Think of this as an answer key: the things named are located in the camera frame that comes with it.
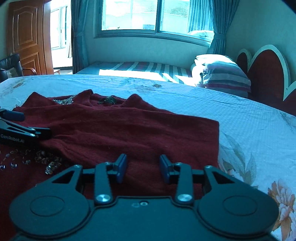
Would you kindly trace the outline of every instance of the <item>red sweater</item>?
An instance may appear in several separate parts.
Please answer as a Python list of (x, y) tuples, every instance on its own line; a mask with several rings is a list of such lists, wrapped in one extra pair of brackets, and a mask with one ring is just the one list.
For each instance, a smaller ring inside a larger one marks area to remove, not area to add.
[[(25, 114), (23, 126), (47, 127), (52, 138), (41, 142), (43, 150), (50, 150), (68, 160), (70, 165), (81, 164), (93, 168), (96, 164), (113, 162), (127, 154), (128, 168), (124, 181), (113, 185), (114, 196), (174, 195), (175, 185), (166, 185), (159, 169), (159, 156), (165, 154), (171, 162), (184, 162), (194, 169), (205, 165), (217, 166), (219, 123), (205, 118), (177, 115), (160, 110), (133, 94), (127, 100), (115, 97), (116, 104), (99, 104), (104, 96), (83, 91), (73, 103), (61, 105), (52, 99), (32, 93), (22, 107), (14, 110)], [(0, 146), (2, 161), (15, 148)], [(35, 163), (11, 169), (9, 158), (3, 161), (7, 168), (0, 171), (0, 230), (7, 240), (14, 235), (8, 208), (20, 193), (51, 177), (45, 174), (45, 165)], [(58, 171), (65, 169), (62, 165)], [(196, 197), (201, 188), (195, 186)], [(86, 191), (92, 198), (92, 192)]]

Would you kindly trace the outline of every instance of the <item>wooden door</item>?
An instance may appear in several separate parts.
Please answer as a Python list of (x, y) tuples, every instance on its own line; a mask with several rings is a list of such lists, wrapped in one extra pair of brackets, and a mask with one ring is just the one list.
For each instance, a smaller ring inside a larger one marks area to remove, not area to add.
[(37, 74), (53, 74), (50, 3), (47, 0), (11, 2), (7, 24), (8, 54), (20, 54), (22, 66), (34, 68)]

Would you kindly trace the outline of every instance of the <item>red heart-shaped headboard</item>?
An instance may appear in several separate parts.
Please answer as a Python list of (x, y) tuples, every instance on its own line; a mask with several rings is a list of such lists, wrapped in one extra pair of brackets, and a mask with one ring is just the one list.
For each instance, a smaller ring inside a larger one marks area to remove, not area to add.
[(242, 49), (237, 64), (251, 80), (250, 99), (296, 116), (296, 82), (291, 83), (287, 62), (275, 46), (262, 47), (253, 58)]

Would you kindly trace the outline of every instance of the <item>white floral bedspread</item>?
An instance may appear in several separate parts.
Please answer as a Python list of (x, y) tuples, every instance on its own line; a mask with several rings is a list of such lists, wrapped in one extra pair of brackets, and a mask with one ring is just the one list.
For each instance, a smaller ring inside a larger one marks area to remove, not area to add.
[(129, 77), (27, 76), (0, 83), (1, 108), (21, 106), (36, 91), (46, 97), (83, 90), (128, 98), (140, 95), (157, 108), (220, 123), (218, 164), (224, 172), (270, 195), (279, 206), (272, 234), (295, 241), (296, 117), (269, 106), (204, 88)]

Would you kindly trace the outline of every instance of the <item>doorway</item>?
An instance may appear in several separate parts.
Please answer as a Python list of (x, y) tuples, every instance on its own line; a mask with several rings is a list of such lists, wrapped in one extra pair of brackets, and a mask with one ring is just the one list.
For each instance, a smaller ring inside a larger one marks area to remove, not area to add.
[(71, 0), (50, 2), (50, 42), (54, 69), (67, 71), (73, 68), (71, 44)]

